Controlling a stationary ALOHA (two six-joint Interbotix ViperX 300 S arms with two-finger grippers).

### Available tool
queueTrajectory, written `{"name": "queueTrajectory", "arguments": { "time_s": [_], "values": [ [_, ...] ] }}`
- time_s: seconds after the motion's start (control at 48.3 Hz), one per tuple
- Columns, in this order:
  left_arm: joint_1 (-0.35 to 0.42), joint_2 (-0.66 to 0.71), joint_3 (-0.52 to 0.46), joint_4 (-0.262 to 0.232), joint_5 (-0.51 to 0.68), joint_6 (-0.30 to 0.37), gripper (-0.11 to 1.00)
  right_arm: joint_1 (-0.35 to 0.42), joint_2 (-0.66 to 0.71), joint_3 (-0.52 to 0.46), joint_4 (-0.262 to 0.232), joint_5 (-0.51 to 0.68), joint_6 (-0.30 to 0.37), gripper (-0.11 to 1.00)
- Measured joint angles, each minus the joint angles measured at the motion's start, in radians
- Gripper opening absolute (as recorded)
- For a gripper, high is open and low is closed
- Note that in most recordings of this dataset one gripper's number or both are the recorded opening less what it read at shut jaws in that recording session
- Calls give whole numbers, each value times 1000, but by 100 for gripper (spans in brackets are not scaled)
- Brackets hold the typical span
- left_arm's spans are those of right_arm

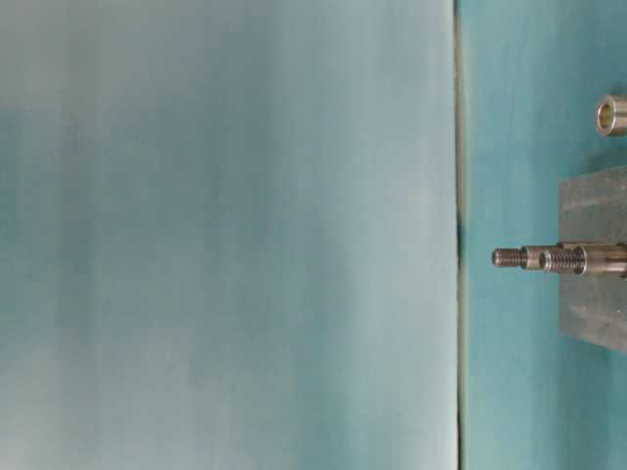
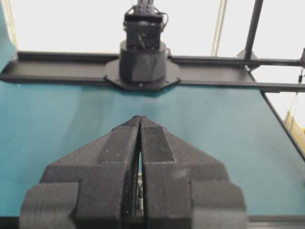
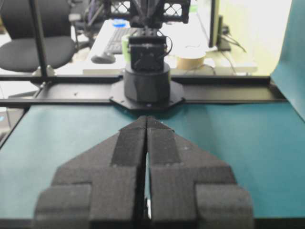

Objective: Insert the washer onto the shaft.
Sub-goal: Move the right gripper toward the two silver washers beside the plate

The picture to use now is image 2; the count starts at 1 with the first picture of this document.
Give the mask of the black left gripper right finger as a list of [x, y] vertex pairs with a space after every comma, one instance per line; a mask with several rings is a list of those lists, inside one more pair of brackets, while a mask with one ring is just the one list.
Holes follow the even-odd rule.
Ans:
[[243, 192], [221, 161], [145, 116], [140, 129], [147, 228], [247, 228]]

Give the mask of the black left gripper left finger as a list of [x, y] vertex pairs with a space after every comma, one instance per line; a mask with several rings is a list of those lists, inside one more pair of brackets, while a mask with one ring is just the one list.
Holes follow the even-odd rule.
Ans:
[[119, 229], [135, 207], [140, 116], [48, 165], [24, 198], [21, 229]]

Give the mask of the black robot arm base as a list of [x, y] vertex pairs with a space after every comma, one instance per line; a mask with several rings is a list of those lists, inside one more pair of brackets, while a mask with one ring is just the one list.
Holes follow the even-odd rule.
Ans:
[[167, 21], [152, 0], [139, 0], [124, 15], [126, 39], [119, 58], [106, 64], [105, 80], [128, 91], [159, 91], [180, 81], [180, 67], [161, 41]]

